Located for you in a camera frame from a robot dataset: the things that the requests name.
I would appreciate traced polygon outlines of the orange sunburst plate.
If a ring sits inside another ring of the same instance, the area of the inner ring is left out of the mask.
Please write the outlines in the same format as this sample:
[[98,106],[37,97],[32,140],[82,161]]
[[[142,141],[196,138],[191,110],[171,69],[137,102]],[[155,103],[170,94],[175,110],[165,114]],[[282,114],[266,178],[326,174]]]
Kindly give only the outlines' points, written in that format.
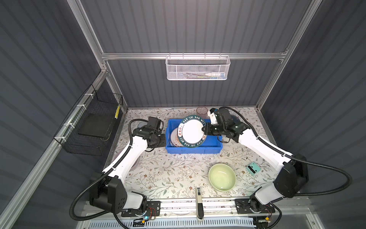
[[170,142],[173,147],[183,147],[178,138],[178,128],[175,128],[170,134]]

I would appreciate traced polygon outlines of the green rim lettered plate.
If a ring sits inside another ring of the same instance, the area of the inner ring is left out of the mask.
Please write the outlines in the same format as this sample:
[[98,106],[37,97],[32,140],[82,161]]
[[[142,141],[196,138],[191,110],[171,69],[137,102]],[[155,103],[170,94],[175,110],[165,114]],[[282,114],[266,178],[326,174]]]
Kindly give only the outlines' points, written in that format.
[[206,134],[202,128],[205,124],[206,121],[197,115],[189,115],[181,120],[177,137],[183,147],[197,148],[204,143]]

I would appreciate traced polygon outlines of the light green bowl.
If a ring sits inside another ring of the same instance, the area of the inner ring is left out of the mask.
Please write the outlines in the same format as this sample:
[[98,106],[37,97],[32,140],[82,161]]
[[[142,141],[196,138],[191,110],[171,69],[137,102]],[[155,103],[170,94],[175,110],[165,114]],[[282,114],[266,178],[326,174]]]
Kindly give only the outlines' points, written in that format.
[[208,178],[213,188],[220,192],[231,191],[236,185],[235,172],[226,164],[218,163],[211,166]]

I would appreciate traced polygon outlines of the clear blue plastic cup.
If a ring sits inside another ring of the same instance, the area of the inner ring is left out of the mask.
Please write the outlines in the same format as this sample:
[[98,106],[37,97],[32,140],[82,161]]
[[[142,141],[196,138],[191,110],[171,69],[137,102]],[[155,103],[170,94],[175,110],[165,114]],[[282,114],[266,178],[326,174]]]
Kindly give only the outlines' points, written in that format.
[[138,128],[142,128],[143,126],[145,126],[147,124],[147,122],[141,122],[138,124]]

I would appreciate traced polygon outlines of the purple bowl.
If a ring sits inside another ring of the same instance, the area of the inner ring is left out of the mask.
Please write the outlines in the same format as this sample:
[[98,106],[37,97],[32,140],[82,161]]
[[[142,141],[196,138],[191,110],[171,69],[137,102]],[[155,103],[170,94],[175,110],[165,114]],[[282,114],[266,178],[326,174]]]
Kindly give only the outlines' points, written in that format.
[[134,162],[134,164],[132,165],[132,167],[131,167],[130,170],[133,171],[134,169],[136,169],[136,167],[138,166],[139,162],[140,162],[140,157],[138,157],[136,159],[136,161]]

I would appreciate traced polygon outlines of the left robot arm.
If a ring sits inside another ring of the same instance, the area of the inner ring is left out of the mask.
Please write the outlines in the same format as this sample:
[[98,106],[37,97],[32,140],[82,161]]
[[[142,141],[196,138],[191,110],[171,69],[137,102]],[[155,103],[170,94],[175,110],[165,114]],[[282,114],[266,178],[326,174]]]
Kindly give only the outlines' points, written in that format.
[[133,119],[128,124],[129,142],[120,155],[102,171],[103,178],[89,189],[90,205],[106,212],[118,214],[124,210],[145,213],[147,197],[137,192],[128,192],[125,179],[134,163],[147,149],[163,148],[166,137],[162,133],[164,122],[156,117],[148,117],[147,124],[131,129]]

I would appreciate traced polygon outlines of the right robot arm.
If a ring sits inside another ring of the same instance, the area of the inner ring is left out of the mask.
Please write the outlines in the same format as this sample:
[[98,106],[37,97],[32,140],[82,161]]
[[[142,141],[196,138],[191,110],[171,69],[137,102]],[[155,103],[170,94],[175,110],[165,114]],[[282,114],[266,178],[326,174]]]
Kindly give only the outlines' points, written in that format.
[[250,209],[259,213],[271,202],[296,196],[309,180],[307,165],[301,162],[305,157],[294,156],[265,140],[245,118],[234,120],[231,110],[230,107],[209,110],[210,122],[204,125],[203,132],[206,135],[223,135],[251,149],[278,172],[273,182],[260,187],[250,196]]

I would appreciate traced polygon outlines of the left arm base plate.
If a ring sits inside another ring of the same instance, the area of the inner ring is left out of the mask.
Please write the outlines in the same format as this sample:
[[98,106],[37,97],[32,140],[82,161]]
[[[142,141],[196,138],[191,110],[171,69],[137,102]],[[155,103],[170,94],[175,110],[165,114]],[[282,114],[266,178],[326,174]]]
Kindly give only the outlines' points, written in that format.
[[160,216],[161,210],[161,202],[160,201],[147,201],[142,204],[142,207],[135,209],[123,210],[121,212],[121,217],[144,217],[151,216],[157,217]]

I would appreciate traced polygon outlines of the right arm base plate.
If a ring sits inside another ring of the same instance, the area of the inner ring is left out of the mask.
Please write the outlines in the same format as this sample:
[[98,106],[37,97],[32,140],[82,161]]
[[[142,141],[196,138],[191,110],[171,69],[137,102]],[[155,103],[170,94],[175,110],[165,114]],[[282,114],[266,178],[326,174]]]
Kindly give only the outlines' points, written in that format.
[[249,198],[237,198],[234,200],[234,206],[238,214],[259,214],[259,213],[276,213],[276,209],[272,204],[255,207],[250,203]]

